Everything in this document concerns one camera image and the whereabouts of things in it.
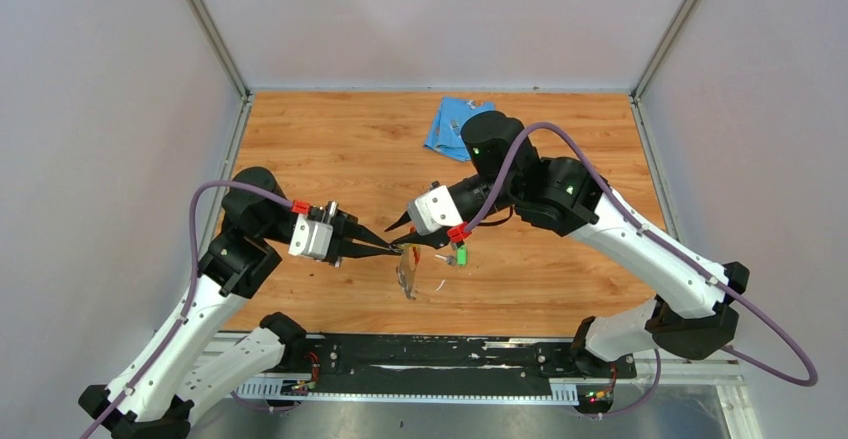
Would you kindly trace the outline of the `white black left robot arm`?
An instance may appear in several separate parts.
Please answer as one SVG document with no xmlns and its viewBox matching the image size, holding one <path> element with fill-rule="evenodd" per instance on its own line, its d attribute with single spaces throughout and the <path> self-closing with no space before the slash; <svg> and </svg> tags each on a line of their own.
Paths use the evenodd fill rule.
<svg viewBox="0 0 848 439">
<path fill-rule="evenodd" d="M 338 266 L 346 259 L 394 255 L 395 249 L 339 209 L 288 199 L 275 176 L 250 167 L 218 187 L 223 222 L 206 249 L 192 244 L 188 286 L 142 352 L 105 385 L 87 387 L 80 407 L 93 428 L 114 438 L 185 438 L 220 400 L 254 375 L 298 370 L 305 330 L 276 312 L 241 342 L 207 363 L 199 358 L 220 328 L 292 256 Z"/>
</svg>

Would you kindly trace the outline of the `metal keyring plate with spring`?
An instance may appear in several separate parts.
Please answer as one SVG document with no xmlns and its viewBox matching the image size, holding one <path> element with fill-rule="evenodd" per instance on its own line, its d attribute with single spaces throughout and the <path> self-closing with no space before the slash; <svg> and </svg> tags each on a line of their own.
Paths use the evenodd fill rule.
<svg viewBox="0 0 848 439">
<path fill-rule="evenodd" d="M 422 247 L 416 244 L 396 244 L 393 249 L 400 254 L 396 275 L 401 291 L 407 300 L 415 300 L 416 272 Z"/>
</svg>

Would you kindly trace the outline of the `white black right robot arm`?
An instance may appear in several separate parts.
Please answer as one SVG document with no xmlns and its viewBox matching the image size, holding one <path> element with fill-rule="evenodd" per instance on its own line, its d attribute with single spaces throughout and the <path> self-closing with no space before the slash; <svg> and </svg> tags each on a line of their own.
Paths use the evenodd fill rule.
<svg viewBox="0 0 848 439">
<path fill-rule="evenodd" d="M 631 310 L 584 319 L 571 362 L 596 376 L 631 353 L 659 348 L 702 360 L 734 339 L 733 308 L 749 279 L 741 263 L 721 264 L 681 245 L 629 206 L 586 157 L 541 156 L 523 123 L 499 111 L 468 119 L 460 130 L 475 174 L 433 185 L 411 200 L 397 225 L 405 244 L 460 246 L 486 217 L 513 210 L 524 222 L 603 253 L 648 284 L 654 296 Z"/>
</svg>

